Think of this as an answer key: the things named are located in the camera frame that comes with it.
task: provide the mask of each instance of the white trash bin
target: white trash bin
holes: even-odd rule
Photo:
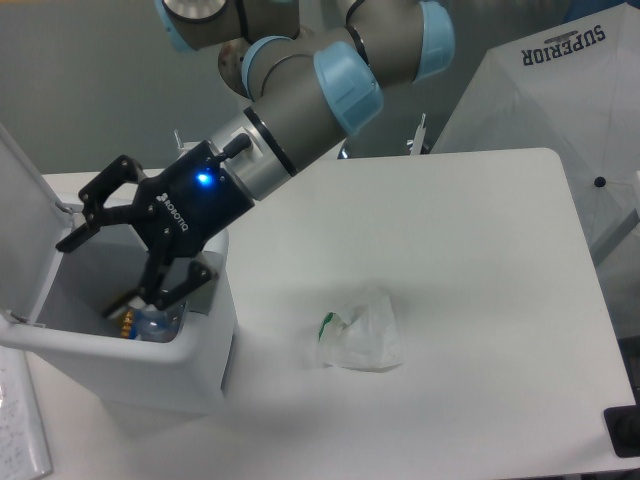
[[[34,352],[107,401],[218,408],[237,325],[226,231],[205,252],[220,279],[187,301],[176,338],[127,340],[99,312],[137,285],[147,253],[128,226],[103,228],[75,252],[57,252],[73,223],[62,205],[0,125],[0,345]],[[184,278],[187,263],[174,263],[168,286]]]

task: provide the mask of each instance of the paper sheet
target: paper sheet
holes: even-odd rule
[[[0,347],[0,480],[51,472],[51,459],[24,352]]]

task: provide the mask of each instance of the plastic bag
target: plastic bag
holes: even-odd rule
[[[327,365],[381,370],[404,362],[389,295],[368,288],[327,314],[318,333],[318,360]]]

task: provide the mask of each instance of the robotiq logo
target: robotiq logo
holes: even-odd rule
[[[176,210],[176,207],[173,205],[173,203],[171,203],[168,193],[165,192],[162,195],[157,196],[156,200],[167,207],[167,210],[169,210],[169,213],[175,219],[175,221],[178,222],[178,226],[182,229],[183,232],[189,230],[189,225],[187,225],[187,222],[184,221],[182,215],[180,215],[178,210]]]

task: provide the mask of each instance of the black object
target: black object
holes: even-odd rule
[[[351,16],[364,2],[365,0],[356,0],[355,2],[353,2],[353,5],[351,5],[351,7],[349,7],[349,10],[347,11],[347,18],[345,19],[345,23],[349,23],[351,21]]]
[[[172,290],[161,290],[164,277],[176,258],[193,258],[205,243],[253,207],[253,200],[220,164],[251,146],[240,134],[214,155],[201,142],[157,177],[147,178],[135,160],[122,155],[80,190],[86,223],[60,241],[56,248],[70,253],[103,226],[130,224],[149,250],[149,258],[138,284],[105,315],[123,307],[135,296],[159,310],[177,303],[217,272],[199,260],[189,264],[187,278]],[[124,183],[138,184],[131,205],[105,208],[104,203]]]
[[[604,411],[613,449],[621,458],[640,457],[640,407],[613,407]]]
[[[236,10],[238,11],[238,20],[240,21],[240,34],[247,42],[253,44],[253,42],[249,40],[249,20],[247,20],[247,10],[244,7],[244,0],[235,1]]]

